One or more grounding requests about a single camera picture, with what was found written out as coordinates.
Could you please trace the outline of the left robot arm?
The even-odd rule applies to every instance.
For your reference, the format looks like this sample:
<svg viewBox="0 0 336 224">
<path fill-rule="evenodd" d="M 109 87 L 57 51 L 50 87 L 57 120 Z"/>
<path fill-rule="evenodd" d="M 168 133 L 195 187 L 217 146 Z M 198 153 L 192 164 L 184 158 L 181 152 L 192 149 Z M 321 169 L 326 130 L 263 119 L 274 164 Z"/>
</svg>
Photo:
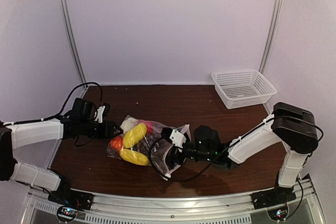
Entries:
<svg viewBox="0 0 336 224">
<path fill-rule="evenodd" d="M 58 141 L 86 136 L 93 140 L 112 139 L 123 133 L 114 121 L 105 120 L 110 105 L 95 106 L 93 102 L 76 98 L 70 111 L 45 119 L 1 123 L 1 180 L 14 180 L 54 191 L 64 205 L 76 197 L 70 183 L 61 175 L 32 164 L 18 161 L 13 151 L 40 142 Z"/>
</svg>

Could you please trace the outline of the clear zip top bag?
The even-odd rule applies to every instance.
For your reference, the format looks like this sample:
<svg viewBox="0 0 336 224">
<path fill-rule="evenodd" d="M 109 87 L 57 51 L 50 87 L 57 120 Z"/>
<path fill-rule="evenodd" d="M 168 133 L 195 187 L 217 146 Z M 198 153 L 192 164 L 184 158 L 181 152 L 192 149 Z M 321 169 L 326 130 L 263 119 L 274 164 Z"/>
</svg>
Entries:
<svg viewBox="0 0 336 224">
<path fill-rule="evenodd" d="M 183 145 L 190 141 L 190 126 L 167 126 L 156 121 L 127 116 L 121 123 L 123 134 L 107 146 L 107 156 L 137 166 L 151 166 L 164 180 L 184 161 Z"/>
</svg>

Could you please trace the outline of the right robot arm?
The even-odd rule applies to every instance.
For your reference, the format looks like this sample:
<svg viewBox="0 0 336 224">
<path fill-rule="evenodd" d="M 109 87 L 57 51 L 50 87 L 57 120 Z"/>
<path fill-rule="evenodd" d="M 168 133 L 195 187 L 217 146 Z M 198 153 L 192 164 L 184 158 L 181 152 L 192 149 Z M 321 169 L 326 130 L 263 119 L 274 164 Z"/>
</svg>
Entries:
<svg viewBox="0 0 336 224">
<path fill-rule="evenodd" d="M 317 149 L 323 130 L 315 124 L 310 111 L 278 102 L 261 123 L 228 143 L 222 143 L 218 132 L 204 125 L 195 129 L 193 141 L 178 129 L 165 128 L 161 136 L 174 146 L 170 159 L 179 165 L 189 158 L 228 169 L 276 143 L 285 143 L 289 149 L 277 176 L 277 186 L 269 192 L 271 202 L 279 204 L 289 196 L 289 188 L 296 183 L 305 161 Z"/>
</svg>

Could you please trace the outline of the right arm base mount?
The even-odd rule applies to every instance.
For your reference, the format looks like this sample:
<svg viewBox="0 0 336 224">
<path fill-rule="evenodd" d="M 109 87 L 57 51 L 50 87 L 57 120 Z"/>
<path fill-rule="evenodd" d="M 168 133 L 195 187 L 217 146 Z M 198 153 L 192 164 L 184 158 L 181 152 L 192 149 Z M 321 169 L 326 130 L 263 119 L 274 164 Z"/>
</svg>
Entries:
<svg viewBox="0 0 336 224">
<path fill-rule="evenodd" d="M 269 208 L 285 204 L 295 199 L 296 194 L 294 193 L 293 188 L 276 187 L 251 194 L 254 209 Z"/>
</svg>

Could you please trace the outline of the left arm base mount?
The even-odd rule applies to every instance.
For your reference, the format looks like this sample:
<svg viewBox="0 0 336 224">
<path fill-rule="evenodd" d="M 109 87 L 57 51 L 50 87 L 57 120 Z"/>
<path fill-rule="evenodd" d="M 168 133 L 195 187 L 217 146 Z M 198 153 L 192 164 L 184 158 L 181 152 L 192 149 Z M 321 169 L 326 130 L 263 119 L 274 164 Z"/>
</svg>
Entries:
<svg viewBox="0 0 336 224">
<path fill-rule="evenodd" d="M 71 207 L 75 210 L 90 210 L 93 202 L 93 194 L 73 189 L 58 189 L 50 191 L 44 189 L 48 194 L 48 200 Z"/>
</svg>

